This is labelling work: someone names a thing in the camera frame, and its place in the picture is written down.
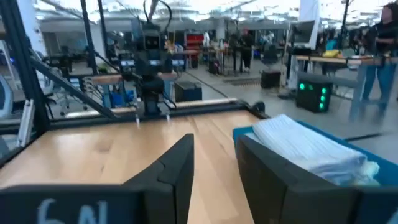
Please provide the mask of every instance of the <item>gray floor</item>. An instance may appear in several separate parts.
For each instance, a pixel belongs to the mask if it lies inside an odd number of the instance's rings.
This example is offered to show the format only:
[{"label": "gray floor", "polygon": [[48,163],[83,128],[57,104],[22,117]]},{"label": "gray floor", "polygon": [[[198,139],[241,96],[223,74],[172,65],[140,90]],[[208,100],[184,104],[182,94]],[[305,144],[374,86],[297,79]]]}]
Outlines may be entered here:
[{"label": "gray floor", "polygon": [[[349,122],[348,113],[351,102],[341,98],[332,97],[330,110],[326,114],[315,114],[295,106],[292,100],[281,100],[277,97],[278,90],[263,90],[259,85],[248,86],[232,86],[223,80],[231,78],[254,78],[260,77],[260,70],[267,70],[259,61],[252,61],[252,69],[250,75],[241,75],[240,77],[221,77],[211,75],[206,71],[204,66],[198,69],[189,70],[189,74],[185,74],[181,80],[191,80],[198,82],[197,78],[213,88],[223,92],[228,97],[240,98],[253,104],[257,101],[263,101],[266,104],[266,113],[270,116],[278,114],[286,114],[293,119],[304,121],[308,124],[316,126],[328,133],[340,138],[352,138],[373,133],[383,133],[383,136],[366,139],[362,141],[354,141],[352,144],[367,149],[378,154],[392,162],[398,163],[398,153],[395,153],[398,138],[398,102],[396,102],[398,84],[397,80],[391,96],[389,107],[385,116],[380,117],[376,106],[368,106],[357,121]],[[272,68],[284,69],[280,65]],[[350,76],[355,78],[355,72],[348,69],[340,70],[337,76]],[[379,97],[378,82],[375,82],[371,95],[373,98]],[[203,97],[205,99],[221,98],[221,94],[212,90],[203,84]]]}]

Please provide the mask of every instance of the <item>white pillar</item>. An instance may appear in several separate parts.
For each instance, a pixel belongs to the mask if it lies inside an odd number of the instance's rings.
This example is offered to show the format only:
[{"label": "white pillar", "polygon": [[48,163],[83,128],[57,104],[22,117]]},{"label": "white pillar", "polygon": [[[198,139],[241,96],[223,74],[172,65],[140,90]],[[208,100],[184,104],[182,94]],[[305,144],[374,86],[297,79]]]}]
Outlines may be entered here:
[{"label": "white pillar", "polygon": [[224,19],[217,19],[215,21],[216,38],[217,40],[225,39],[226,24]]},{"label": "white pillar", "polygon": [[[39,51],[43,55],[47,55],[42,31],[40,30],[39,22],[36,19],[35,8],[32,0],[17,0],[17,3],[19,11],[21,12],[26,35],[30,39],[33,50]],[[44,76],[40,72],[36,72],[37,77],[39,78],[40,87],[43,88],[45,83]]]},{"label": "white pillar", "polygon": [[[94,50],[97,51],[103,58],[106,58],[104,41],[102,37],[102,30],[100,26],[90,25],[91,37],[93,38]],[[97,65],[103,63],[99,57],[95,57]]]},{"label": "white pillar", "polygon": [[[311,21],[314,20],[315,24],[311,33],[311,39],[306,47],[315,49],[317,44],[317,34],[320,23],[320,0],[300,0],[300,10],[298,21]],[[290,78],[287,82],[287,87],[291,90],[297,88],[297,74],[299,64],[295,56],[292,57],[292,64],[290,66]]]}]

